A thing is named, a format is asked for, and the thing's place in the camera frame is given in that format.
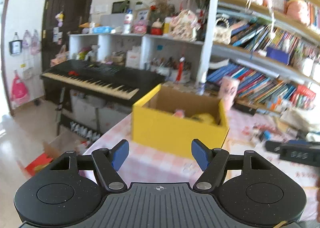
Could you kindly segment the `yellow cardboard box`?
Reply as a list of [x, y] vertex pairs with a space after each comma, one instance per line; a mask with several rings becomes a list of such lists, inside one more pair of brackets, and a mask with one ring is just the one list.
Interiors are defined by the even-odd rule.
[[[176, 110], [185, 117], [173, 116]], [[131, 133], [136, 143], [191, 158], [194, 139], [221, 148], [229, 125], [220, 99], [158, 85], [133, 105]]]

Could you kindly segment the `dark wooden door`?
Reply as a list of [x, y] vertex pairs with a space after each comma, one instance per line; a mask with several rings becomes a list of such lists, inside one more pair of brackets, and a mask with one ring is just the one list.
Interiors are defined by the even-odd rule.
[[42, 32], [42, 70], [50, 67], [62, 45], [69, 44], [69, 35], [88, 22], [92, 0], [45, 0]]

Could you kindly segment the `red book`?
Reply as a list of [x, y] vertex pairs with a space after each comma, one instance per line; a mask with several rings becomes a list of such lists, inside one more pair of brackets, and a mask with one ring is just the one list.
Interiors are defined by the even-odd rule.
[[296, 93], [298, 95], [302, 95], [307, 97], [310, 100], [314, 100], [316, 97], [316, 93], [311, 91], [310, 89], [308, 89], [306, 86], [304, 85], [298, 85]]

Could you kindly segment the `white shelf unit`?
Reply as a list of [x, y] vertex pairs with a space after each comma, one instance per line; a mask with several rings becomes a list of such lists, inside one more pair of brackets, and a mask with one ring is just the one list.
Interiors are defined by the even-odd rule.
[[101, 34], [72, 34], [69, 36], [69, 52], [73, 57], [85, 47], [98, 45], [97, 61], [112, 62], [114, 52], [127, 52], [133, 46], [140, 47], [137, 68], [149, 68], [152, 59], [170, 57], [178, 59], [184, 56], [191, 62], [191, 81], [196, 86], [203, 86], [206, 82], [212, 53], [214, 29], [216, 26], [218, 0], [210, 0], [206, 36], [204, 41], [186, 41], [173, 38], [170, 35], [151, 34], [123, 34], [123, 33], [101, 33]]

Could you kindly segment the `pink cylindrical container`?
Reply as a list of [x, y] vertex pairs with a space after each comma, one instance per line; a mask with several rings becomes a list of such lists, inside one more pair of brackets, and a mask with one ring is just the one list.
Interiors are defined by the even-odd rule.
[[238, 91], [240, 81], [228, 76], [224, 76], [218, 93], [218, 98], [222, 101], [225, 111], [229, 111], [234, 103], [234, 98]]

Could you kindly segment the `row of books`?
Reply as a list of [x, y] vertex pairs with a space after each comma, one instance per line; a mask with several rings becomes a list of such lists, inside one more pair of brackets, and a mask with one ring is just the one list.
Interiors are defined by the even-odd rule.
[[264, 73], [233, 62], [219, 69], [210, 69], [206, 84], [212, 90], [217, 91], [222, 84], [223, 77], [239, 80], [236, 98], [258, 104], [274, 103], [278, 99], [289, 100], [297, 89], [296, 84], [269, 77]]

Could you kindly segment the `black electronic keyboard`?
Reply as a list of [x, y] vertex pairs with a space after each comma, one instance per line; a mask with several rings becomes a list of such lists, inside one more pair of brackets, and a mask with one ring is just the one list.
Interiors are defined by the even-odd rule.
[[132, 106], [165, 81], [156, 72], [84, 60], [55, 65], [43, 72], [41, 79], [126, 106]]

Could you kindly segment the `white blue spray bottle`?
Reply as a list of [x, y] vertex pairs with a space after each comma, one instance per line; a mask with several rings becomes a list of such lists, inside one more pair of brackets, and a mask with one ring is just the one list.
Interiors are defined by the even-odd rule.
[[198, 82], [197, 83], [197, 94], [198, 95], [203, 95], [205, 92], [205, 83], [202, 82]]

